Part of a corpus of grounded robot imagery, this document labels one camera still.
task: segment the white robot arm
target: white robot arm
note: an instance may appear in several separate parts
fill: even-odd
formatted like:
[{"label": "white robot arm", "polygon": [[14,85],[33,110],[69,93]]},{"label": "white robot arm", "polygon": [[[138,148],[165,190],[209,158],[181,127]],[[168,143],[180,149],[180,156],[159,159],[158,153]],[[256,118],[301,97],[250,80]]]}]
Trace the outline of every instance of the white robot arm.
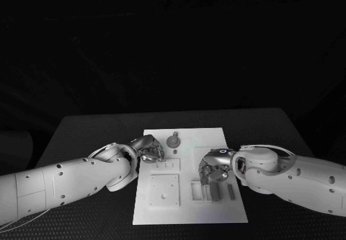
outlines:
[{"label": "white robot arm", "polygon": [[95,194],[113,192],[136,177],[136,157],[162,162],[162,147],[144,135],[126,145],[108,144],[87,157],[0,176],[0,226]]},{"label": "white robot arm", "polygon": [[278,156],[256,146],[260,145],[242,146],[237,152],[210,151],[198,165],[201,184],[224,181],[232,171],[240,184],[255,192],[275,194],[309,210],[346,217],[346,167],[289,151],[288,157]]}]

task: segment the screw hole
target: screw hole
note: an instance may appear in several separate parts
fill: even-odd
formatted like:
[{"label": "screw hole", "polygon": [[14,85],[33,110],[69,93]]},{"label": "screw hole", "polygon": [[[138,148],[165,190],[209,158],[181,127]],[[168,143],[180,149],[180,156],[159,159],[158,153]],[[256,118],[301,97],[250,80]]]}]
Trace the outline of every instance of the screw hole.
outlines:
[{"label": "screw hole", "polygon": [[332,184],[335,182],[335,179],[332,176],[328,177],[328,183]]}]

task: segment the table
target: table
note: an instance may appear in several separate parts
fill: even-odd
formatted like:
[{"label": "table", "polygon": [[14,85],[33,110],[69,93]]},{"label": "table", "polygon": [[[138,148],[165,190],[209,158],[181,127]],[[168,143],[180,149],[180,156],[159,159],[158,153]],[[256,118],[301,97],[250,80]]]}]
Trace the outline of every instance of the table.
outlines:
[{"label": "table", "polygon": [[[86,157],[112,142],[125,144],[142,135],[144,129],[177,128],[221,128],[229,148],[268,144],[288,149],[296,155],[312,157],[279,108],[223,109],[66,116],[37,167]],[[132,226],[134,180],[119,191],[109,192],[103,188],[90,197],[53,208],[27,225],[2,233],[0,239],[344,239],[344,217],[314,212],[281,200],[273,194],[259,194],[237,185],[247,223]],[[18,220],[18,224],[31,217]]]}]

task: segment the black background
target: black background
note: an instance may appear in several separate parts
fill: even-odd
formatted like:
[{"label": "black background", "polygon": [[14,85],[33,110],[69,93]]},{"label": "black background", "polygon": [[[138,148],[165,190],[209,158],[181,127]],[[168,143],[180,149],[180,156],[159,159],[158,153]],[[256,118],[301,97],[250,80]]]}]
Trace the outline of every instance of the black background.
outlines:
[{"label": "black background", "polygon": [[64,116],[268,107],[343,163],[341,4],[14,2],[0,32],[0,127],[31,134],[28,168]]}]

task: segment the robotic hand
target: robotic hand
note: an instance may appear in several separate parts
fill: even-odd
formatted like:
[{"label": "robotic hand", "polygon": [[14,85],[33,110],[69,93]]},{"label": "robotic hand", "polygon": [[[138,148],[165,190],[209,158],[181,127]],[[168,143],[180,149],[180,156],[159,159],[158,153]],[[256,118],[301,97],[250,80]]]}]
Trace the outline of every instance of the robotic hand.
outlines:
[{"label": "robotic hand", "polygon": [[165,161],[152,135],[110,143],[85,158],[0,176],[0,226],[90,196],[103,186],[119,190],[136,177],[136,158]]},{"label": "robotic hand", "polygon": [[[268,148],[282,150],[288,156]],[[346,217],[346,167],[330,161],[294,155],[269,145],[245,145],[239,151],[213,149],[198,164],[201,184],[223,182],[229,171],[243,186],[260,194],[320,213]]]}]

